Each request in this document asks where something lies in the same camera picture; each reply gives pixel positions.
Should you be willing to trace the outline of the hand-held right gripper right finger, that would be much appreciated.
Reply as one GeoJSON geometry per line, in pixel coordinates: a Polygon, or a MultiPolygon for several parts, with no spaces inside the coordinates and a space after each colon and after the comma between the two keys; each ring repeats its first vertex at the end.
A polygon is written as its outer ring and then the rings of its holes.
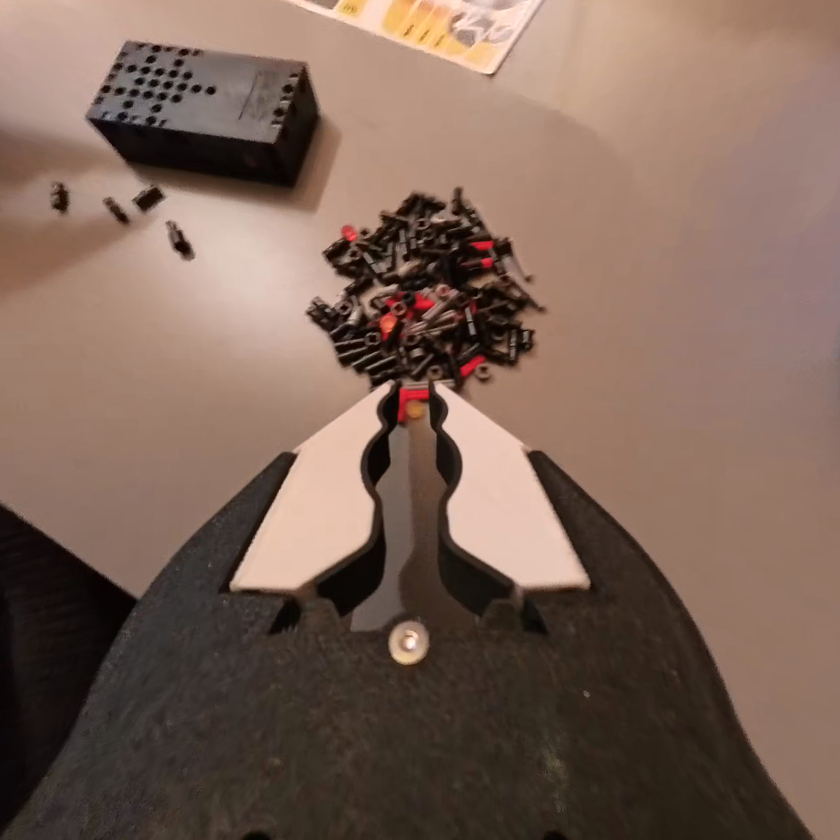
{"type": "Polygon", "coordinates": [[[454,390],[431,385],[439,576],[473,616],[493,602],[588,592],[592,580],[524,444],[454,390]]]}

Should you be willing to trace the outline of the yellow grey sticker sheet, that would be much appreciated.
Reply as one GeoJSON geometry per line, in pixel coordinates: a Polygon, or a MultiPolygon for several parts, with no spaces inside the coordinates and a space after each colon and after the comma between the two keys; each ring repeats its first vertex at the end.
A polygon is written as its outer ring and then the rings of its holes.
{"type": "Polygon", "coordinates": [[[410,49],[494,76],[542,1],[293,1],[410,49]]]}

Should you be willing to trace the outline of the pile of small plastic pins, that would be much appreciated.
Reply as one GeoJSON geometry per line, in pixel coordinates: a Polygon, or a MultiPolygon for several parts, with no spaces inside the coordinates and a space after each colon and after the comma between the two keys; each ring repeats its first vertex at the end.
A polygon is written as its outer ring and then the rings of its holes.
{"type": "Polygon", "coordinates": [[[322,257],[342,287],[332,301],[313,297],[306,316],[372,389],[459,389],[537,349],[528,315],[546,308],[532,276],[462,185],[448,197],[412,191],[373,227],[343,226],[322,257]]]}

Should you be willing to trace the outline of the black perforated plastic block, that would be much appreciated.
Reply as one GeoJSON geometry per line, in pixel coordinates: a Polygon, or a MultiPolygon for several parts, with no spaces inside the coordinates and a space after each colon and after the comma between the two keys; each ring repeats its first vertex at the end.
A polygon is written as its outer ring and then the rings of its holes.
{"type": "Polygon", "coordinates": [[[129,40],[86,121],[131,164],[293,187],[320,108],[304,61],[129,40]]]}

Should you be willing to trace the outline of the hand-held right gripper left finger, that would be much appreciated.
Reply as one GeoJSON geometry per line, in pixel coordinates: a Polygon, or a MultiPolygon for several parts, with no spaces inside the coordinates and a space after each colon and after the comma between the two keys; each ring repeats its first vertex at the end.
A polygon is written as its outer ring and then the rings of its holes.
{"type": "Polygon", "coordinates": [[[391,464],[399,386],[388,381],[300,444],[229,582],[231,592],[317,596],[347,616],[382,582],[376,484],[391,464]]]}

